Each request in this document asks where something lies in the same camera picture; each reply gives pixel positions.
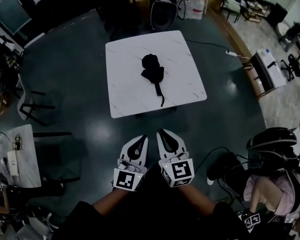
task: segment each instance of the white table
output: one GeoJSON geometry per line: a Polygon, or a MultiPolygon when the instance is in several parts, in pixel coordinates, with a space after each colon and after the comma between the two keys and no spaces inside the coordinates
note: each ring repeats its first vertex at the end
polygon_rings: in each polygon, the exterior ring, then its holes
{"type": "Polygon", "coordinates": [[[207,94],[195,61],[180,31],[134,36],[105,45],[110,113],[113,118],[141,114],[183,104],[204,101],[207,94]],[[155,85],[141,76],[142,59],[158,57],[164,67],[160,83],[165,98],[157,96],[155,85]]]}
{"type": "Polygon", "coordinates": [[[37,161],[34,135],[31,124],[23,125],[8,132],[6,136],[0,135],[0,172],[7,178],[9,185],[20,188],[38,188],[41,187],[41,179],[37,161]],[[11,142],[15,141],[16,135],[22,139],[21,150],[16,151],[16,160],[19,176],[10,176],[4,171],[1,164],[2,158],[7,158],[7,153],[12,151],[11,142]]]}
{"type": "Polygon", "coordinates": [[[278,88],[280,86],[284,86],[287,83],[287,79],[284,77],[284,74],[280,69],[280,67],[278,66],[278,63],[268,68],[268,66],[271,65],[272,62],[276,61],[271,51],[268,50],[267,52],[266,50],[260,49],[260,50],[256,50],[256,54],[258,54],[264,67],[269,73],[269,76],[272,80],[274,87],[278,88]]]}

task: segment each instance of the forearm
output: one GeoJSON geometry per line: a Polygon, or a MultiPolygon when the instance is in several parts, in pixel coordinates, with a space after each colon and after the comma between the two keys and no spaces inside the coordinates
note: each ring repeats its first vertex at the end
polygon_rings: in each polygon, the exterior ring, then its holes
{"type": "Polygon", "coordinates": [[[265,177],[259,178],[252,190],[250,212],[255,213],[257,211],[257,205],[262,198],[276,210],[279,206],[283,192],[269,179],[265,177]]]}
{"type": "Polygon", "coordinates": [[[129,191],[116,188],[92,206],[102,215],[107,216],[128,195],[129,191]]]}
{"type": "Polygon", "coordinates": [[[216,204],[191,184],[180,186],[178,189],[201,215],[209,216],[214,212],[216,204]]]}
{"type": "Polygon", "coordinates": [[[261,199],[261,194],[259,191],[259,186],[256,183],[253,186],[253,190],[252,190],[252,194],[251,194],[250,209],[249,209],[251,213],[254,213],[254,214],[256,213],[257,206],[258,206],[258,203],[260,202],[260,199],[261,199]]]}

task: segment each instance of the white box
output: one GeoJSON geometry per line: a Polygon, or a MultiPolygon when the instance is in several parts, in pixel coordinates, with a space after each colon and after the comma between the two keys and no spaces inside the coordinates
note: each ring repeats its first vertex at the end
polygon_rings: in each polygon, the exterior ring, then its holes
{"type": "Polygon", "coordinates": [[[11,176],[19,176],[17,154],[15,150],[8,152],[8,164],[11,176]]]}
{"type": "Polygon", "coordinates": [[[161,173],[171,188],[190,184],[195,177],[192,158],[163,163],[161,173]]]}

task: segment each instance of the person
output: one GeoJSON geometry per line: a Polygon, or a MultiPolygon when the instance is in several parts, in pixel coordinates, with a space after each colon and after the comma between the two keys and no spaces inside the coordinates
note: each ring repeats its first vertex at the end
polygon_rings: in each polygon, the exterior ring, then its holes
{"type": "MultiPolygon", "coordinates": [[[[291,173],[300,185],[300,167],[291,173]]],[[[300,202],[295,202],[295,191],[285,172],[271,177],[255,175],[245,170],[233,153],[226,153],[212,164],[207,177],[210,185],[222,179],[241,199],[250,202],[248,216],[257,212],[259,203],[278,216],[300,213],[300,202]]]]}
{"type": "Polygon", "coordinates": [[[97,202],[80,201],[52,240],[96,238],[248,239],[244,223],[225,202],[191,184],[170,188],[155,165],[136,192],[115,188],[97,202]]]}

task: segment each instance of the white sneaker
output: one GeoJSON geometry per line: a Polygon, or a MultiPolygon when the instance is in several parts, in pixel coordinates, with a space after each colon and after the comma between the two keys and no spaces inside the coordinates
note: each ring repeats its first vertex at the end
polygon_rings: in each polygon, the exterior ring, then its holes
{"type": "Polygon", "coordinates": [[[209,186],[212,186],[212,184],[214,183],[214,180],[209,179],[208,177],[206,178],[206,183],[208,183],[209,186]]]}

